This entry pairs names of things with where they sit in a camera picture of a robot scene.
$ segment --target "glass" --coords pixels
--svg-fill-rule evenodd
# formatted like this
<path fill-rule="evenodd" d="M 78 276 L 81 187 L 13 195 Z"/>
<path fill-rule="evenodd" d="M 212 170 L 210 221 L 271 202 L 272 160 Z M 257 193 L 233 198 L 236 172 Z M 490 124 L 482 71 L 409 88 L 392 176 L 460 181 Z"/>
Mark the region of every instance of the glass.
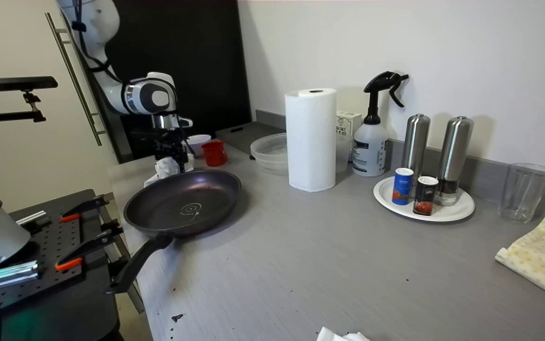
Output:
<path fill-rule="evenodd" d="M 501 215 L 530 223 L 543 198 L 545 166 L 534 162 L 509 164 L 501 191 Z"/>
<path fill-rule="evenodd" d="M 204 162 L 208 166 L 219 166 L 219 164 L 227 162 L 227 153 L 223 151 L 223 142 L 218 138 L 202 143 L 202 155 L 204 155 Z"/>

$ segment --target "frying pan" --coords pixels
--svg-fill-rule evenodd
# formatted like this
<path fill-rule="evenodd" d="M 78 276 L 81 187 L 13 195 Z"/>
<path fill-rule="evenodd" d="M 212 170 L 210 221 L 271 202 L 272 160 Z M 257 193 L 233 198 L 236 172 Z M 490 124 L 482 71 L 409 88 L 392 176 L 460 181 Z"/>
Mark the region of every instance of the frying pan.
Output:
<path fill-rule="evenodd" d="M 127 291 L 155 250 L 218 227 L 235 208 L 238 195 L 240 179 L 212 168 L 176 174 L 142 187 L 131 196 L 123 215 L 149 238 L 127 261 L 108 291 Z"/>

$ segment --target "white wall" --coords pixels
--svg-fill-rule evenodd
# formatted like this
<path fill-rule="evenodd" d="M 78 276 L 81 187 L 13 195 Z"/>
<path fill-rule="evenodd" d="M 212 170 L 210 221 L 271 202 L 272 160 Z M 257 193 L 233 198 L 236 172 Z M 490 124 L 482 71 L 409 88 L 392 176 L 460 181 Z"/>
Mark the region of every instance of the white wall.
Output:
<path fill-rule="evenodd" d="M 390 68 L 411 73 L 407 107 L 382 117 L 394 138 L 422 111 L 441 147 L 447 119 L 469 115 L 471 155 L 545 164 L 545 1 L 242 0 L 240 17 L 255 109 L 331 85 L 339 109 L 363 113 L 363 75 Z"/>

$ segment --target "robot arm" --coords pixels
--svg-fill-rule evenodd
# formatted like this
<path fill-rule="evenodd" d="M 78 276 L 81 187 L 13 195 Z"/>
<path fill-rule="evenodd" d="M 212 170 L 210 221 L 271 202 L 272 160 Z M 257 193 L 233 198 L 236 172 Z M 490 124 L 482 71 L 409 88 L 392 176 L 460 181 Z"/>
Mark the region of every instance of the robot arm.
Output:
<path fill-rule="evenodd" d="M 182 128 L 193 126 L 193 121 L 178 115 L 174 77 L 148 71 L 146 77 L 125 83 L 115 75 L 104 49 L 119 30 L 119 13 L 112 0 L 59 0 L 59 5 L 108 102 L 119 113 L 151 115 L 153 128 L 159 130 L 155 157 L 172 157 L 183 172 L 187 151 L 182 145 Z"/>

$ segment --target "spray bottle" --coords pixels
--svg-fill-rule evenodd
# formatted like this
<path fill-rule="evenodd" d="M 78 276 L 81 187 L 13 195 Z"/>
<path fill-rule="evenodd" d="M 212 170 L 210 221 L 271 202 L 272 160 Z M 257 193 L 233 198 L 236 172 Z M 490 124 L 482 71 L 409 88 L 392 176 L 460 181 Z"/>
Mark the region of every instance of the spray bottle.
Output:
<path fill-rule="evenodd" d="M 394 90 L 397 90 L 407 77 L 407 73 L 399 75 L 395 71 L 382 71 L 365 85 L 363 90 L 369 92 L 369 107 L 363 123 L 354 132 L 354 174 L 378 176 L 388 170 L 390 134 L 380 124 L 378 92 L 390 88 L 392 100 L 403 107 L 403 102 L 394 94 Z"/>

